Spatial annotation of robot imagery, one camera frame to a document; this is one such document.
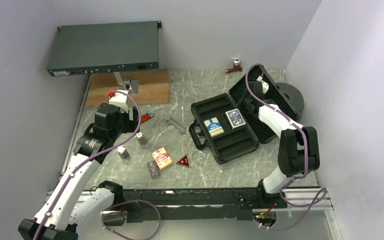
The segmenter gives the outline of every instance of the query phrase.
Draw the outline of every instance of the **red utility knife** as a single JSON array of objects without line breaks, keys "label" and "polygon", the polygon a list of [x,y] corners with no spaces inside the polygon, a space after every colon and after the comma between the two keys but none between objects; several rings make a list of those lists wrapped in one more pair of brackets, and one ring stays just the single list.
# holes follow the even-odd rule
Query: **red utility knife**
[{"label": "red utility knife", "polygon": [[154,116],[155,116],[155,114],[152,111],[150,111],[149,113],[145,113],[145,114],[142,115],[140,123],[143,124],[144,122],[150,120]]}]

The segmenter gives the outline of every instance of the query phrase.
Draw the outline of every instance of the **metal canister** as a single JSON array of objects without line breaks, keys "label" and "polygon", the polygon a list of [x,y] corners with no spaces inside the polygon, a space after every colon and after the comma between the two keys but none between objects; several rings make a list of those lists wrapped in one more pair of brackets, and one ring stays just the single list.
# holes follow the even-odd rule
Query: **metal canister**
[{"label": "metal canister", "polygon": [[144,136],[142,132],[136,133],[134,137],[136,138],[136,140],[139,142],[140,145],[145,145],[148,142],[147,138]]},{"label": "metal canister", "polygon": [[149,174],[151,178],[156,179],[161,176],[160,169],[155,161],[150,161],[146,163],[146,167],[148,167]]},{"label": "metal canister", "polygon": [[126,147],[123,145],[117,147],[117,153],[122,159],[126,159],[129,157],[129,152],[127,151]]}]

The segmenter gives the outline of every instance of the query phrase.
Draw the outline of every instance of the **gray box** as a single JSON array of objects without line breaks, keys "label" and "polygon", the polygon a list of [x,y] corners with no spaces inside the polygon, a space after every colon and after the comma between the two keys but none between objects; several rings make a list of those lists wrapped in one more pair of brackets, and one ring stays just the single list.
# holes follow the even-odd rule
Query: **gray box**
[{"label": "gray box", "polygon": [[158,69],[158,29],[160,21],[62,26],[46,69],[51,76]]}]

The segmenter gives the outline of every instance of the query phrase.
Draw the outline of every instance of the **red and yellow box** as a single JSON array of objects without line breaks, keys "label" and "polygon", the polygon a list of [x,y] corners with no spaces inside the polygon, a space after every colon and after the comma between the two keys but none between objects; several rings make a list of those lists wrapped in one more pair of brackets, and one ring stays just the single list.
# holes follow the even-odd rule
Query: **red and yellow box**
[{"label": "red and yellow box", "polygon": [[166,168],[173,164],[172,158],[169,156],[164,147],[154,151],[152,153],[152,157],[155,160],[156,165],[159,167],[159,169]]}]

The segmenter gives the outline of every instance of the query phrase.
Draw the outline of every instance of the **table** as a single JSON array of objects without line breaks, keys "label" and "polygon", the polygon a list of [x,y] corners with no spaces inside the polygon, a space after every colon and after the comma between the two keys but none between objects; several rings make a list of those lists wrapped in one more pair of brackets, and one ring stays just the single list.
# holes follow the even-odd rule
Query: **table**
[{"label": "table", "polygon": [[[285,82],[282,70],[268,70],[275,82]],[[154,112],[155,117],[141,125],[141,132],[148,139],[146,145],[139,145],[136,139],[125,144],[130,153],[129,159],[121,159],[115,150],[110,152],[102,166],[86,184],[85,190],[97,186],[105,180],[118,183],[124,189],[174,189],[174,188],[228,188],[256,187],[259,180],[269,176],[277,166],[279,138],[268,144],[261,144],[250,154],[218,164],[209,148],[202,150],[206,162],[198,165],[190,160],[191,168],[173,164],[161,171],[161,176],[152,179],[146,163],[153,160],[151,153],[165,147],[173,162],[185,154],[191,158],[198,152],[191,136],[178,133],[173,126],[166,124],[166,119],[172,117],[186,128],[193,122],[191,104],[213,96],[227,93],[229,89],[245,74],[234,72],[225,74],[224,69],[171,69],[170,103],[140,105],[142,113]],[[94,121],[97,107],[82,107],[79,124],[75,131],[75,141],[83,135],[86,127]],[[122,134],[116,141],[120,143],[128,134]],[[292,187],[317,187],[313,172],[305,179],[297,180]]]}]

